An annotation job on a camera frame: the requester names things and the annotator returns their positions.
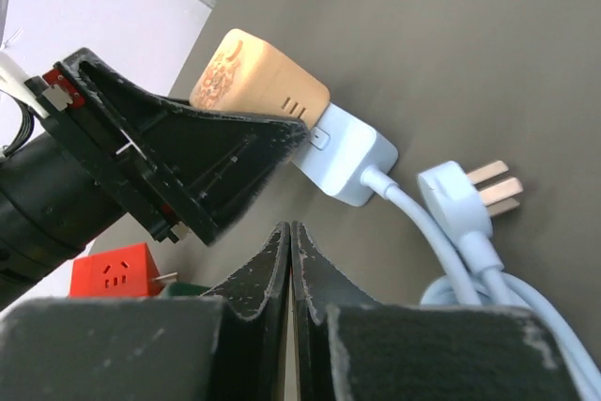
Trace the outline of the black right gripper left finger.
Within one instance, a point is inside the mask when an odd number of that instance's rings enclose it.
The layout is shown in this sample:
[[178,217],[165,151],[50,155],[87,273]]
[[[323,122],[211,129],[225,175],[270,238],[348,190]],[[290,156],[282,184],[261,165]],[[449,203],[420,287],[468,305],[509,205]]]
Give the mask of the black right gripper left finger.
[[280,400],[290,227],[198,297],[33,299],[1,323],[5,400]]

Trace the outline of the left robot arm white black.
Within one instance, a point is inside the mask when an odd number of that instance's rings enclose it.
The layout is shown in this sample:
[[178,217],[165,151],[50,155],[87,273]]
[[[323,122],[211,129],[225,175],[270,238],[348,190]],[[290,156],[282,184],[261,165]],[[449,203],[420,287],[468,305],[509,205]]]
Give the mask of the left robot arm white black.
[[1,151],[1,303],[125,215],[157,241],[212,244],[309,134],[282,116],[198,110],[144,90],[88,48],[27,74],[1,58],[22,125]]

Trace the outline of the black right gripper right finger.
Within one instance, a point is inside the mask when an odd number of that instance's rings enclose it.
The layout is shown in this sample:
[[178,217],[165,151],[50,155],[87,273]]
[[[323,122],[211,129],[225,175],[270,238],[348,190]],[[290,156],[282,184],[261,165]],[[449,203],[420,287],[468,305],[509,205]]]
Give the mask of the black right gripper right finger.
[[516,307],[374,300],[291,226],[302,400],[576,400],[555,338]]

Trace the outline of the dark green cube plug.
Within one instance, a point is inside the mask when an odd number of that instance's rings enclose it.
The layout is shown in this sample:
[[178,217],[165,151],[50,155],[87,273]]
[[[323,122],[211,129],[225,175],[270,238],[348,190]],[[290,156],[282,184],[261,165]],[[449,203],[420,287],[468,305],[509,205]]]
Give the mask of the dark green cube plug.
[[203,285],[173,282],[167,284],[158,295],[159,298],[175,297],[199,297],[209,291],[209,287]]

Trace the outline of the light blue power strip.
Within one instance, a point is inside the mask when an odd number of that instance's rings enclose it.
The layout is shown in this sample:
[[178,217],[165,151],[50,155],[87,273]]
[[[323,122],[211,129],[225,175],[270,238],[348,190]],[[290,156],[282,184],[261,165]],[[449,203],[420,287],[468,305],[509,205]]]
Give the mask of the light blue power strip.
[[292,162],[324,194],[361,207],[375,193],[388,197],[397,160],[397,148],[379,131],[331,104]]

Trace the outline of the orange cube plug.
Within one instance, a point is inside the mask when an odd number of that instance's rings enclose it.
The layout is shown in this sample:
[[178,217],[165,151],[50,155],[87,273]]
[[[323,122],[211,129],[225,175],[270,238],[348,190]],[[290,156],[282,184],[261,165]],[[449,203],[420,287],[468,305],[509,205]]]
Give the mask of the orange cube plug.
[[189,97],[201,110],[290,116],[313,127],[329,89],[272,44],[241,29],[223,37]]

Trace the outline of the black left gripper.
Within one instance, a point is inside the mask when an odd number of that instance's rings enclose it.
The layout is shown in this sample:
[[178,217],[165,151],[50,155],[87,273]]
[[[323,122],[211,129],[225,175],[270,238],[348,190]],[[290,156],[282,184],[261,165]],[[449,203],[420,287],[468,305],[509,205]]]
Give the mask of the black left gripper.
[[27,149],[41,181],[25,211],[61,244],[87,244],[130,214],[157,241],[178,242],[181,224],[210,245],[309,134],[300,119],[152,94],[87,48],[25,84],[49,114]]

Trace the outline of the red cube plug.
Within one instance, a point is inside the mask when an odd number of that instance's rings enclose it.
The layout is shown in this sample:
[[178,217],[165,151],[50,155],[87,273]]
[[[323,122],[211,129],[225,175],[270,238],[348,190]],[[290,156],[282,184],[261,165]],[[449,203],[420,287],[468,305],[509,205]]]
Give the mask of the red cube plug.
[[177,280],[176,271],[161,274],[146,243],[90,254],[73,261],[71,298],[147,298],[158,296]]

